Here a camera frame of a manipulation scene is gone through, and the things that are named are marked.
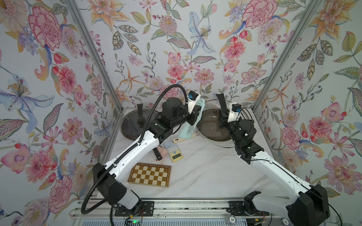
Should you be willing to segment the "light green cleaning cloth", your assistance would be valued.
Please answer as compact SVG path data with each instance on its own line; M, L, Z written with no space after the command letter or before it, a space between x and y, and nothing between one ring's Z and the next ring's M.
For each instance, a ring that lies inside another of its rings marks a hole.
M192 138L193 133L195 132L196 126L201 120L202 113L205 108L205 100L200 99L196 102L196 105L193 108L193 114L191 115L191 118L188 122L185 122L178 133L178 137L184 138L184 139L190 139Z

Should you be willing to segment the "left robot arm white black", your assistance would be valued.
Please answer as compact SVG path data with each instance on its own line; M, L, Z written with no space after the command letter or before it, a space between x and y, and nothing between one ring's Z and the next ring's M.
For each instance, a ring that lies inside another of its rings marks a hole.
M126 150L105 165L93 167L95 187L109 205L120 205L134 212L140 210L141 198L121 182L139 160L173 134L175 127L184 123L196 124L201 112L201 106L197 104L199 100L200 97L188 95L188 104L185 105L177 98L169 98L162 104L160 115L145 123L145 132Z

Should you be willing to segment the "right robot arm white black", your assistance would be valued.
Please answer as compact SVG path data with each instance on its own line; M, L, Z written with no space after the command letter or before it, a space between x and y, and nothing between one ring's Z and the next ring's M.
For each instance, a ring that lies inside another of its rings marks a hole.
M287 195L287 198L278 198L251 192L243 203L248 215L264 211L287 218L295 226L319 226L330 217L326 189L300 179L264 151L253 140L256 130L252 120L221 119L220 126L228 130L237 155L264 173Z

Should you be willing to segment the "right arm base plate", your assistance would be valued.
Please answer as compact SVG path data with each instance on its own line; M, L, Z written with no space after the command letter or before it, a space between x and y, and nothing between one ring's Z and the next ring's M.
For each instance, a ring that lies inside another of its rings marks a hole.
M254 206L247 203L244 204L244 200L229 201L229 207L226 209L228 213L234 216L251 216L251 217L266 217L270 216L270 213L264 211L258 211Z

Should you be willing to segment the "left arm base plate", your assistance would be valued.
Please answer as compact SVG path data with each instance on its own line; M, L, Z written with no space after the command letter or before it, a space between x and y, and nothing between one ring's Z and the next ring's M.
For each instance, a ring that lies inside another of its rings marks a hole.
M152 217L154 213L154 201L140 201L133 208L127 209L125 206L118 205L116 207L114 216L115 217L130 217L130 216L141 216L141 217Z

